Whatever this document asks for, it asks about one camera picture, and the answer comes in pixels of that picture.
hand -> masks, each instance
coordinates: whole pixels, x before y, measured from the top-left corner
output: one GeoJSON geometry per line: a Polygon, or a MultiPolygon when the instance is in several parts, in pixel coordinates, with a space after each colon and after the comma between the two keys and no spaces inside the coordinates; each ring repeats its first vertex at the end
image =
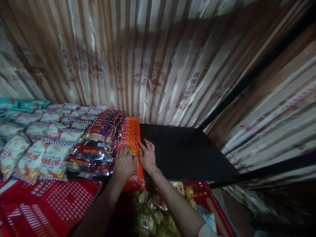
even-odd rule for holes
{"type": "Polygon", "coordinates": [[[146,146],[141,142],[138,143],[141,147],[141,149],[139,149],[139,162],[147,173],[151,175],[153,171],[158,169],[156,166],[155,146],[146,138],[144,138],[144,141],[146,146]]]}
{"type": "Polygon", "coordinates": [[[137,157],[133,157],[133,149],[130,147],[127,153],[127,145],[122,146],[115,157],[114,176],[127,182],[136,170],[137,157]]]}

sleeve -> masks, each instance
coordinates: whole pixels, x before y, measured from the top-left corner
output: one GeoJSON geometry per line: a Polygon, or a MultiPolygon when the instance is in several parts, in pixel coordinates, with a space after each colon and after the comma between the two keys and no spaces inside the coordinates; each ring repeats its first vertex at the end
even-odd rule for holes
{"type": "Polygon", "coordinates": [[[204,224],[198,232],[197,237],[218,237],[218,235],[211,229],[208,224],[204,224]]]}

right hand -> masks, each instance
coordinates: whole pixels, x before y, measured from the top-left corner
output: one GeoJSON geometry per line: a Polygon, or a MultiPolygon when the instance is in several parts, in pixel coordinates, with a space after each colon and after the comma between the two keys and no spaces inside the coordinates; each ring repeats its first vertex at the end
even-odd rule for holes
{"type": "Polygon", "coordinates": [[[141,142],[138,143],[141,147],[139,149],[139,162],[147,173],[151,175],[153,171],[158,169],[156,166],[155,146],[146,138],[144,138],[144,141],[146,146],[141,142]]]}

finger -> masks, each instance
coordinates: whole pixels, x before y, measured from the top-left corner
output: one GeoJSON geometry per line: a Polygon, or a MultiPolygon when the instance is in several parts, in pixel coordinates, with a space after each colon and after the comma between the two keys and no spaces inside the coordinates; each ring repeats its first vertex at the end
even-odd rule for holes
{"type": "Polygon", "coordinates": [[[146,147],[144,146],[144,144],[141,143],[141,142],[139,142],[138,144],[139,144],[139,146],[141,147],[141,149],[143,150],[143,152],[144,152],[144,154],[145,154],[147,148],[146,148],[146,147]]]}
{"type": "Polygon", "coordinates": [[[136,165],[137,165],[137,156],[134,156],[133,157],[133,166],[135,167],[135,169],[136,169],[136,165]]]}
{"type": "Polygon", "coordinates": [[[145,141],[145,143],[146,143],[147,149],[148,149],[148,150],[151,150],[151,146],[150,146],[148,140],[147,140],[146,138],[144,138],[144,141],[145,141]]]}
{"type": "Polygon", "coordinates": [[[123,147],[121,146],[118,150],[118,157],[120,157],[123,154],[123,147]]]}
{"type": "Polygon", "coordinates": [[[139,153],[139,159],[142,159],[143,158],[143,151],[142,151],[142,149],[139,149],[138,153],[139,153]]]}
{"type": "Polygon", "coordinates": [[[129,155],[132,155],[132,154],[133,154],[133,148],[132,148],[131,146],[128,148],[128,154],[129,154],[129,155]]]}
{"type": "Polygon", "coordinates": [[[127,145],[124,145],[123,147],[123,155],[127,154],[127,145]]]}
{"type": "Polygon", "coordinates": [[[151,146],[152,151],[155,152],[155,145],[151,141],[148,141],[148,142],[151,146]]]}

left hand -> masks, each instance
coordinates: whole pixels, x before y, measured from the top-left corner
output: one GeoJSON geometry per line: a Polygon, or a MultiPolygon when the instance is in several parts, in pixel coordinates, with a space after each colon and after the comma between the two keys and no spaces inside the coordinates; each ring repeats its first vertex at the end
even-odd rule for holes
{"type": "Polygon", "coordinates": [[[115,157],[114,174],[116,178],[123,179],[125,182],[133,175],[136,170],[137,157],[133,157],[133,149],[129,148],[127,153],[127,145],[122,146],[115,157]]]}

